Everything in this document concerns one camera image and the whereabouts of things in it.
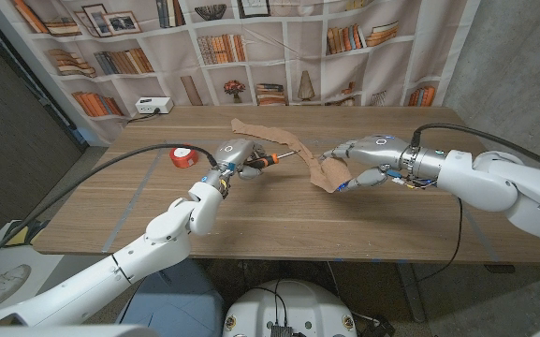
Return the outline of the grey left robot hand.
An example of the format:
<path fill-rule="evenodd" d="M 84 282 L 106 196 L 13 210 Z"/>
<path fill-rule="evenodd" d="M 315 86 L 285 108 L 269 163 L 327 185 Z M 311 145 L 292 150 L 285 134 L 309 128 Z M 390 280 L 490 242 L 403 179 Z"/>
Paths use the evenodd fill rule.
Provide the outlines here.
<path fill-rule="evenodd" d="M 253 140 L 227 140 L 215 152 L 217 165 L 208 170 L 202 182 L 212 185 L 226 198 L 229 180 L 233 175 L 238 174 L 241 179 L 250 180 L 262 174 L 261 169 L 247 166 L 246 162 L 265 154 L 263 147 Z"/>

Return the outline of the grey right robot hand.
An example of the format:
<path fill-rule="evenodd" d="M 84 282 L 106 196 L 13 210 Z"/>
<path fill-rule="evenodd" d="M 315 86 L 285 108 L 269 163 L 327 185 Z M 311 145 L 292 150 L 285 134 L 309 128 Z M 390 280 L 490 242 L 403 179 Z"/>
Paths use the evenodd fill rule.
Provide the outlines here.
<path fill-rule="evenodd" d="M 363 139 L 349 140 L 332 150 L 324 152 L 319 161 L 327 158 L 353 159 L 370 168 L 356 178 L 341 183 L 340 192 L 361 186 L 375 186 L 384 183 L 390 171 L 406 170 L 407 175 L 399 178 L 412 183 L 412 188 L 425 188 L 436 184 L 447 152 L 425 147 L 412 148 L 404 140 L 393 136 L 374 135 Z"/>

